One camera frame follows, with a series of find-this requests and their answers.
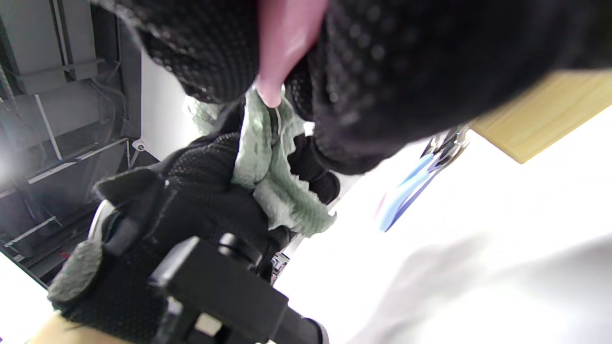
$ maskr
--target blue object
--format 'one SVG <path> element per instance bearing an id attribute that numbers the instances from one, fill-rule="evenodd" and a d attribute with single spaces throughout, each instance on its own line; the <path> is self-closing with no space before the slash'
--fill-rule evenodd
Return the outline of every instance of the blue object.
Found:
<path id="1" fill-rule="evenodd" d="M 428 143 L 417 166 L 393 190 L 387 192 L 375 223 L 385 233 L 406 212 L 438 173 L 452 163 L 467 147 L 467 127 L 450 130 L 446 137 L 434 136 Z"/>
<path id="2" fill-rule="evenodd" d="M 382 202 L 382 206 L 378 211 L 378 215 L 376 216 L 376 225 L 378 226 L 378 230 L 381 232 L 386 232 L 396 221 L 396 214 L 402 206 L 404 205 L 406 199 L 419 187 L 421 186 L 427 179 L 429 179 L 431 172 L 435 170 L 430 170 L 431 163 L 434 160 L 434 154 L 425 154 L 417 164 L 416 168 L 408 174 L 406 179 L 404 179 L 401 184 L 395 188 L 395 190 L 391 190 L 387 192 L 384 201 Z"/>

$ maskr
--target gray towel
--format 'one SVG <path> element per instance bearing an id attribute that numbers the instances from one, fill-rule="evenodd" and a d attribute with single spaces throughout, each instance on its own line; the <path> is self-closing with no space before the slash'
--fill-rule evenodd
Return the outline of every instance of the gray towel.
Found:
<path id="1" fill-rule="evenodd" d="M 232 183 L 254 190 L 269 229 L 284 225 L 311 237 L 328 229 L 335 215 L 329 215 L 325 204 L 308 190 L 308 182 L 291 174 L 287 156 L 295 151 L 293 138 L 304 133 L 304 122 L 284 98 L 278 113 L 280 137 L 272 145 L 269 109 L 256 90 L 248 91 Z"/>

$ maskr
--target wrist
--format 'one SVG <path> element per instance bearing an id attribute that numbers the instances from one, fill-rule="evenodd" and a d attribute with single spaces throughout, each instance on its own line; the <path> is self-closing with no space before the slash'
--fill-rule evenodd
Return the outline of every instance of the wrist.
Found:
<path id="1" fill-rule="evenodd" d="M 106 333 L 72 323 L 54 314 L 29 344 L 129 344 Z"/>

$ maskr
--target hand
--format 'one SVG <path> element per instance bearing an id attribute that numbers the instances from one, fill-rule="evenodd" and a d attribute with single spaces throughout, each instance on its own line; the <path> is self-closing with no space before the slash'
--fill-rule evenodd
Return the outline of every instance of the hand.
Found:
<path id="1" fill-rule="evenodd" d="M 339 183 L 309 163 L 308 141 L 296 139 L 291 169 L 330 202 Z M 238 133 L 202 137 L 158 164 L 99 183 L 97 190 L 116 211 L 105 220 L 103 242 L 80 244 L 49 289 L 62 315 L 132 343 L 149 343 L 166 302 L 147 280 L 174 245 L 194 235 L 217 242 L 233 233 L 269 262 L 293 234 L 285 227 L 268 231 L 252 191 L 231 183 L 238 143 Z"/>

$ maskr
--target wooden board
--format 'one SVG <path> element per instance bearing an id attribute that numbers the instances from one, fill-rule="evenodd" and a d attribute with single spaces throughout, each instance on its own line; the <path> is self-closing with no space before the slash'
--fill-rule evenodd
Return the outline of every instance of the wooden board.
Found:
<path id="1" fill-rule="evenodd" d="M 557 72 L 471 128 L 525 163 L 610 105 L 612 71 Z"/>

